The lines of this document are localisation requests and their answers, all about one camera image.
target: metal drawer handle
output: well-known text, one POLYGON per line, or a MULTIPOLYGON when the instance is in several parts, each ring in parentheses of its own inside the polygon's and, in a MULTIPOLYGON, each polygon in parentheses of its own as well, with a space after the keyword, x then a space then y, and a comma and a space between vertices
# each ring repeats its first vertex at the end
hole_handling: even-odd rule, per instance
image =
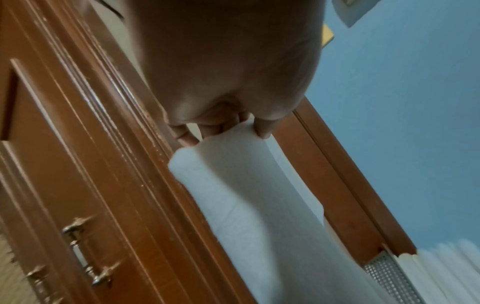
POLYGON ((87 261, 82 249, 80 248, 79 234, 84 230, 84 224, 91 218, 75 218, 73 223, 64 227, 62 232, 68 235, 72 241, 70 242, 70 248, 73 251, 76 259, 82 266, 85 273, 92 278, 91 285, 98 286, 107 284, 110 286, 112 282, 112 272, 120 264, 116 263, 110 267, 103 267, 101 272, 97 274, 95 268, 87 261))
POLYGON ((52 292, 45 282, 47 274, 47 268, 44 265, 37 265, 32 271, 26 274, 26 277, 32 281, 37 294, 44 303, 61 304, 64 298, 54 299, 52 297, 52 292))

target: white paper towel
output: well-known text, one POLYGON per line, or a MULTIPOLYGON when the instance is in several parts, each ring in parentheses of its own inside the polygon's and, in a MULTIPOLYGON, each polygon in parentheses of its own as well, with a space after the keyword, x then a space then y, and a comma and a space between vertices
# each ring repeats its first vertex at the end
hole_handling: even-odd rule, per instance
POLYGON ((169 168, 258 303, 395 303, 328 236, 321 204, 250 123, 178 150, 169 168))

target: drawer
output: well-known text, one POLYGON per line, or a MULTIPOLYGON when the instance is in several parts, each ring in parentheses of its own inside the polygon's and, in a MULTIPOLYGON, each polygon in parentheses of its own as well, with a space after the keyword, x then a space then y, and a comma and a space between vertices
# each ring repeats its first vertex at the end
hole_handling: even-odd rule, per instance
MULTIPOLYGON (((11 18, 4 14, 2 22, 15 27, 11 18)), ((108 188, 112 180, 109 172, 95 172, 97 180, 105 175, 106 184, 94 184, 75 151, 69 148, 67 142, 75 138, 63 138, 59 130, 70 122, 55 107, 55 103, 68 102, 67 97, 56 87, 57 82, 34 50, 29 49, 21 31, 12 27, 1 33, 4 41, 15 40, 16 48, 1 45, 0 92, 6 95, 0 100, 0 136, 1 156, 18 170, 20 191, 27 194, 17 208, 24 212, 24 221, 35 231, 66 290, 78 295, 77 302, 159 302, 106 208, 105 199, 120 198, 118 187, 112 187, 107 198, 100 195, 98 187, 108 188), (63 233, 76 218, 88 221, 81 231, 63 233), (105 277, 102 272, 111 274, 111 280, 99 279, 105 277)))
POLYGON ((35 232, 25 221, 25 214, 18 209, 24 203, 25 196, 11 176, 14 172, 9 172, 4 162, 0 162, 0 172, 4 185, 0 188, 0 225, 26 279, 42 303, 74 303, 72 295, 67 292, 59 274, 52 267, 51 260, 39 244, 35 232))

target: blue wall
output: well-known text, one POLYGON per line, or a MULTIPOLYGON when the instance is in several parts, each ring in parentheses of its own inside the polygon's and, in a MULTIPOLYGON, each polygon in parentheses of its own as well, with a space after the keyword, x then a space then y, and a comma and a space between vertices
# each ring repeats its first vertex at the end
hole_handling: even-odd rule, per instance
POLYGON ((480 1, 327 2, 307 97, 417 247, 480 245, 480 1))

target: cabinet door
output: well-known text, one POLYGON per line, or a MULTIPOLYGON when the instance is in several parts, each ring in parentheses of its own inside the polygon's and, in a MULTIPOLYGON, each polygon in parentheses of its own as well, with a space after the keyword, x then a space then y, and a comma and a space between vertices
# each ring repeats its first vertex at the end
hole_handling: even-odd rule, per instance
MULTIPOLYGON (((1 21, 1 156, 5 162, 15 164, 24 185, 21 191, 28 194, 28 200, 19 204, 18 209, 25 214, 26 222, 76 302, 159 302, 105 208, 105 198, 98 192, 98 187, 108 184, 92 183, 75 151, 68 146, 75 138, 65 138, 60 132, 72 122, 71 116, 61 112, 56 104, 67 103, 68 96, 57 86, 48 63, 42 62, 29 43, 22 22, 15 19, 8 7, 3 9, 1 21), (73 238, 62 233, 75 218, 90 219, 83 232, 75 236, 79 247, 72 247, 73 238), (106 268, 111 270, 112 281, 92 287, 93 276, 106 268)), ((7 170, 1 174, 10 175, 7 170)), ((97 174, 105 174, 106 183, 112 180, 108 172, 97 174)), ((6 188, 12 186, 7 179, 2 182, 6 188)), ((108 199, 118 195, 121 193, 110 193, 108 199)), ((8 226, 9 217, 2 214, 2 218, 8 226)))

